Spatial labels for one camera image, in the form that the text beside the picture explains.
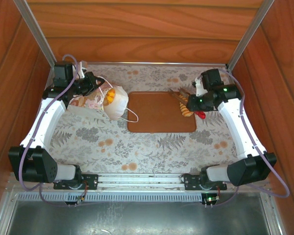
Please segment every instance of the wood paneling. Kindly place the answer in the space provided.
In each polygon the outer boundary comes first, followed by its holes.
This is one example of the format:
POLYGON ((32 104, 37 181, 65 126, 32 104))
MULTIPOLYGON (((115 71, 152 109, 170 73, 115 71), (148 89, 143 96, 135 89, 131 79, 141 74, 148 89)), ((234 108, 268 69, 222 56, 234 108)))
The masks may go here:
POLYGON ((239 41, 256 9, 35 4, 46 37, 178 37, 239 41))
POLYGON ((262 26, 294 98, 294 0, 278 0, 262 26))
MULTIPOLYGON (((76 0, 27 0, 29 3, 76 3, 76 0)), ((79 3, 135 3, 258 8, 262 0, 79 0, 79 3)))
POLYGON ((150 38, 50 38, 57 60, 66 53, 77 60, 111 62, 226 63, 234 41, 150 38))
POLYGON ((0 0, 0 198, 11 171, 8 149, 33 124, 49 70, 14 2, 0 0))
MULTIPOLYGON (((277 155, 275 168, 291 190, 290 197, 276 201, 288 234, 294 234, 294 0, 274 2, 233 74, 249 83, 245 92, 254 105, 247 102, 246 111, 266 148, 277 155)), ((274 176, 270 180, 274 191, 285 193, 274 176)))
POLYGON ((261 2, 32 0, 29 6, 58 59, 71 51, 88 61, 228 63, 261 2))
POLYGON ((10 0, 0 1, 0 63, 8 51, 21 15, 10 0))
POLYGON ((31 32, 22 21, 0 68, 0 153, 23 99, 30 78, 28 73, 32 71, 38 51, 31 32))
POLYGON ((3 151, 0 154, 0 199, 10 172, 10 170, 7 169, 7 166, 10 165, 7 155, 9 148, 11 146, 18 146, 28 134, 34 123, 48 78, 49 69, 50 66, 43 53, 39 52, 36 63, 33 66, 33 69, 30 70, 30 80, 25 85, 25 91, 21 95, 22 102, 18 107, 17 114, 14 116, 11 132, 6 139, 3 151))

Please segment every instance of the cable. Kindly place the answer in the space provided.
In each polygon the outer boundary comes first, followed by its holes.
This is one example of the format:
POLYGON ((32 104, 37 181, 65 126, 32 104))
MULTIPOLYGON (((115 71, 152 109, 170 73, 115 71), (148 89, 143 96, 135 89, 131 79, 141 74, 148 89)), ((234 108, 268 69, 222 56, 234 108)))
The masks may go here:
POLYGON ((73 188, 73 187, 70 187, 70 186, 68 186, 70 189, 73 189, 73 190, 78 190, 78 189, 80 189, 80 187, 82 187, 83 186, 83 183, 81 183, 78 187, 76 187, 76 188, 73 188))
MULTIPOLYGON (((87 186, 87 182, 84 181, 81 185, 85 184, 85 189, 84 191, 82 192, 81 194, 81 197, 84 196, 84 198, 86 197, 86 193, 87 193, 87 189, 88 189, 88 186, 87 186)), ((41 198, 41 200, 49 205, 52 205, 52 206, 55 206, 55 207, 64 207, 64 208, 70 208, 71 206, 70 205, 59 205, 59 204, 55 204, 55 203, 52 203, 52 202, 49 202, 47 201, 44 197, 43 197, 43 184, 40 183, 39 184, 39 196, 41 198)), ((74 206, 72 207, 77 207, 77 206, 81 206, 82 204, 75 204, 74 206)))
POLYGON ((39 129, 39 126, 40 126, 40 123, 42 122, 43 120, 43 117, 45 115, 45 113, 47 112, 47 110, 50 108, 50 106, 58 100, 58 98, 60 98, 62 95, 64 95, 65 92, 68 91, 68 89, 73 85, 76 77, 77 77, 77 72, 78 72, 78 62, 77 60, 74 58, 74 56, 70 55, 70 54, 65 54, 63 57, 62 57, 62 60, 64 60, 66 57, 71 57, 75 64, 76 64, 76 70, 75 70, 75 73, 74 73, 74 76, 73 76, 73 79, 72 81, 70 82, 70 84, 66 87, 66 89, 63 90, 63 92, 61 92, 56 98, 54 98, 47 106, 46 108, 43 110, 43 112, 41 113, 38 121, 37 121, 37 124, 36 124, 36 127, 35 127, 35 130, 33 132, 33 135, 32 135, 32 138, 29 140, 23 154, 22 154, 22 157, 21 157, 21 161, 20 161, 20 166, 19 166, 19 181, 20 181, 20 184, 22 186, 22 188, 25 190, 25 191, 33 191, 34 189, 36 189, 38 186, 41 185, 41 183, 38 183, 36 186, 32 187, 32 188, 27 188, 24 184, 24 181, 23 181, 23 176, 22 176, 22 172, 23 172, 23 165, 24 165, 24 160, 25 160, 25 157, 26 157, 26 154, 28 152, 28 149, 29 147, 31 146, 31 144, 33 143, 33 141, 35 140, 35 137, 36 137, 36 134, 38 132, 38 129, 39 129))
POLYGON ((224 204, 226 204, 226 203, 231 202, 231 201, 234 199, 234 197, 238 194, 239 188, 240 188, 240 187, 237 186, 237 187, 236 187, 236 190, 235 190, 235 192, 234 192, 234 194, 233 194, 229 199, 227 199, 225 202, 221 202, 221 203, 219 203, 219 204, 214 204, 213 207, 219 207, 219 206, 222 206, 222 205, 224 205, 224 204))
POLYGON ((271 164, 268 162, 268 160, 266 159, 266 157, 264 156, 264 154, 260 151, 260 149, 257 147, 257 144, 252 136, 252 134, 250 133, 248 127, 247 127, 247 124, 246 124, 246 121, 245 121, 245 118, 244 118, 244 114, 243 114, 243 108, 244 108, 244 101, 245 101, 245 93, 243 91, 243 88, 242 86, 240 85, 240 83, 238 82, 238 80, 232 75, 230 74, 229 72, 223 70, 223 69, 218 69, 219 71, 221 72, 224 72, 226 73, 227 75, 229 75, 234 81, 235 83, 239 86, 241 92, 243 93, 242 95, 242 100, 241 100, 241 105, 240 105, 240 116, 241 116, 241 119, 242 119, 242 122, 243 122, 243 125, 245 127, 245 130, 254 146, 254 148, 257 150, 258 154, 260 155, 260 157, 263 159, 263 161, 266 163, 266 165, 269 167, 269 169, 273 172, 273 174, 276 176, 276 178, 280 181, 280 183, 283 185, 285 191, 286 191, 286 194, 284 195, 281 195, 281 194, 277 194, 277 193, 273 193, 273 192, 269 192, 267 190, 265 190, 264 188, 261 188, 261 187, 257 187, 255 185, 252 185, 252 184, 247 184, 248 186, 252 187, 252 188, 256 188, 258 190, 260 190, 261 192, 265 192, 269 195, 272 195, 272 196, 275 196, 275 197, 280 197, 280 198, 287 198, 289 195, 290 195, 290 190, 288 188, 288 186, 286 185, 286 183, 283 181, 283 179, 281 178, 281 176, 278 174, 278 172, 275 171, 275 169, 271 166, 271 164))

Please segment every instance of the floral tablecloth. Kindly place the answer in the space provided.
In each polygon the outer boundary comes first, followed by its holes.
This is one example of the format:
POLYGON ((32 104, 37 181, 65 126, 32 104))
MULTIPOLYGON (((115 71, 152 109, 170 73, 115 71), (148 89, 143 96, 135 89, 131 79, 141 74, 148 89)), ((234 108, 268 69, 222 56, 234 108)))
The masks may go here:
MULTIPOLYGON (((167 91, 184 87, 194 92, 193 80, 207 67, 90 65, 96 76, 122 85, 126 92, 167 91)), ((221 75, 228 83, 228 77, 221 75)), ((193 133, 130 133, 125 120, 110 121, 66 111, 50 143, 59 163, 78 164, 91 173, 196 173, 201 167, 232 163, 236 149, 218 112, 196 117, 193 133)))

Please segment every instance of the red object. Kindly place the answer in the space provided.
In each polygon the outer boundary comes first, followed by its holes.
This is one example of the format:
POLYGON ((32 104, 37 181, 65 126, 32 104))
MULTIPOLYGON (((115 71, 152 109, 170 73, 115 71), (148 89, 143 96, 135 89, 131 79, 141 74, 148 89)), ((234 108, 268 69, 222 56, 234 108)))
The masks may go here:
POLYGON ((204 112, 195 111, 194 113, 196 115, 198 115, 198 117, 200 117, 201 119, 205 119, 206 118, 206 114, 204 112))

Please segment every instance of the metal floor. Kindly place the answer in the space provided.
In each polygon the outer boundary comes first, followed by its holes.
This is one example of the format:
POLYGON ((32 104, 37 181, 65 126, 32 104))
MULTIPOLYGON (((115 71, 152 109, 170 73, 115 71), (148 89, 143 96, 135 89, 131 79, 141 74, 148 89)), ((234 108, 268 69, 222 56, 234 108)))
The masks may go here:
POLYGON ((10 235, 266 235, 259 193, 240 193, 219 208, 183 202, 102 202, 57 208, 43 202, 16 203, 10 235))

